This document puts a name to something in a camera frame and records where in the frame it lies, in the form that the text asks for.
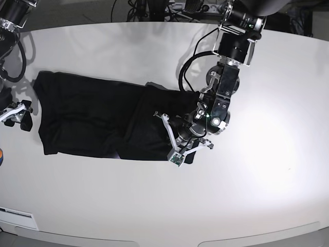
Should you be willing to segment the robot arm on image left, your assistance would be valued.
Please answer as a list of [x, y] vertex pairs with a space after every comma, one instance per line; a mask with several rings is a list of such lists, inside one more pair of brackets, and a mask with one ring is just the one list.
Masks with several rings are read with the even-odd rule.
[[[19, 82], [26, 71], [27, 59], [21, 43], [21, 29], [25, 26], [29, 13], [37, 6], [38, 1], [8, 0], [1, 1], [1, 122], [13, 127], [19, 124], [21, 130], [31, 131], [33, 122], [31, 101], [13, 101], [11, 88], [4, 81]], [[17, 77], [11, 77], [4, 69], [5, 58], [18, 47], [22, 56], [22, 69]]]

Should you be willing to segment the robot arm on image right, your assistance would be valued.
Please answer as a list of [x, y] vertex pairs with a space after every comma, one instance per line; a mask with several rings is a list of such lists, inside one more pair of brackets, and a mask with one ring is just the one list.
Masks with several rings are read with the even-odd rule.
[[217, 65], [207, 72], [207, 85], [198, 93], [195, 110], [183, 117], [154, 114], [161, 118], [171, 142], [169, 162], [180, 166], [189, 154], [205, 147], [213, 148], [207, 136], [220, 134], [229, 124], [228, 108], [240, 82], [239, 66], [250, 65], [267, 17], [287, 4], [288, 1], [224, 1], [221, 4], [218, 34], [212, 50], [194, 54], [178, 77], [179, 89], [183, 92], [183, 77], [194, 60], [211, 55], [219, 58]]

